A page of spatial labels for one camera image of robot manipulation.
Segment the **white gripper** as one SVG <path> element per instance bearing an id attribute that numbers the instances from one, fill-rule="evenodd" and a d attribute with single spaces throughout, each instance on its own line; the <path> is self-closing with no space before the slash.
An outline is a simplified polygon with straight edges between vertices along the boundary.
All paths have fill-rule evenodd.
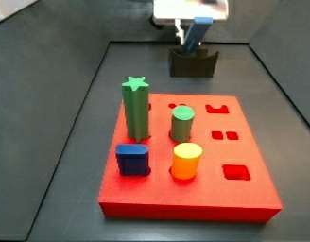
<path id="1" fill-rule="evenodd" d="M 180 45 L 184 45 L 181 24 L 221 22 L 228 19 L 228 0 L 154 0 L 153 20 L 157 25 L 174 25 Z"/>

